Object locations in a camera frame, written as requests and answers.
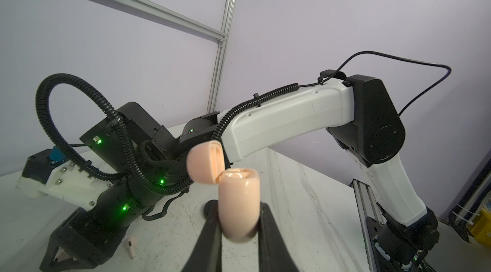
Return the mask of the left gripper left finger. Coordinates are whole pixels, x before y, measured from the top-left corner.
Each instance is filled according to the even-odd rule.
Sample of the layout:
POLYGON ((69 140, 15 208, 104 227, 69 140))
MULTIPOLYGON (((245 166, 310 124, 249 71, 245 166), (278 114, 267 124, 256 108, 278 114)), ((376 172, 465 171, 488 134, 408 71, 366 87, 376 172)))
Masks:
POLYGON ((222 271, 222 232, 218 200, 208 201, 203 213, 206 217, 204 227, 182 272, 222 271))

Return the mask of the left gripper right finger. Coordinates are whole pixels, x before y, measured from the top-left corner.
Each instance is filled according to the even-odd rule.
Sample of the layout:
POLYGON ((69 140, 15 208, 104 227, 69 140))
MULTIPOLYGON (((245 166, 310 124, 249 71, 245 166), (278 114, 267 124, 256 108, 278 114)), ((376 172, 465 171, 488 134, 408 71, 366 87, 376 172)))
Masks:
POLYGON ((270 207, 261 203, 258 227, 258 264, 261 272, 299 271, 285 245, 270 207))

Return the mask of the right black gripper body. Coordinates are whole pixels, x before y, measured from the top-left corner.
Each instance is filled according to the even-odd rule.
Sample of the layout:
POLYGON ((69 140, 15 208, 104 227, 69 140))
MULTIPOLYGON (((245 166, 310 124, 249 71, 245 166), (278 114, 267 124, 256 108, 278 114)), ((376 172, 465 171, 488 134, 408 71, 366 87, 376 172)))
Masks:
POLYGON ((41 271, 94 269, 115 254, 132 223, 132 196, 112 186, 92 210, 76 209, 50 236, 41 271))

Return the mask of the pink round charging case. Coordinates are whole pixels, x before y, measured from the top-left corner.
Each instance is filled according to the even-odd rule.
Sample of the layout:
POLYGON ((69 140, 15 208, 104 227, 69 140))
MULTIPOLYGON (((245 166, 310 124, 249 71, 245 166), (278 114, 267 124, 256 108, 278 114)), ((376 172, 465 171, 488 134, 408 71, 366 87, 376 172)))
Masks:
POLYGON ((218 186, 218 216, 222 234, 231 242, 250 241, 260 219, 260 176, 251 168, 225 168, 219 141, 193 147, 187 156, 187 172, 199 184, 218 186))

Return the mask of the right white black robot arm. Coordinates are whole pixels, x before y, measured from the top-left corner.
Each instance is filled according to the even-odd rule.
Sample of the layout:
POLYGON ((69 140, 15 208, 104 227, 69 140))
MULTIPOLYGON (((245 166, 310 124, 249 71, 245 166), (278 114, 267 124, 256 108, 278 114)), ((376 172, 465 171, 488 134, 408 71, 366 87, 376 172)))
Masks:
POLYGON ((116 240, 138 217, 152 219, 150 210, 163 197, 176 199, 196 182, 218 184, 221 198, 193 250, 188 267, 219 270, 221 238, 259 236, 260 267, 269 271, 295 269, 271 210, 253 191, 258 177, 249 173, 232 179, 232 164, 283 140, 326 129, 370 175, 386 218, 379 225, 365 218, 366 242, 377 271, 420 268, 439 240, 434 213, 416 195, 401 163, 405 130, 383 82, 377 78, 324 71, 310 86, 283 86, 229 110, 187 123, 174 137, 137 103, 115 109, 93 86, 71 74, 43 80, 35 98, 37 117, 47 136, 88 178, 111 186, 79 207, 59 226, 42 263, 45 271, 93 268, 115 252, 116 240), (61 84, 87 95, 105 119, 82 141, 113 173, 100 171, 61 136, 49 109, 53 89, 61 84))

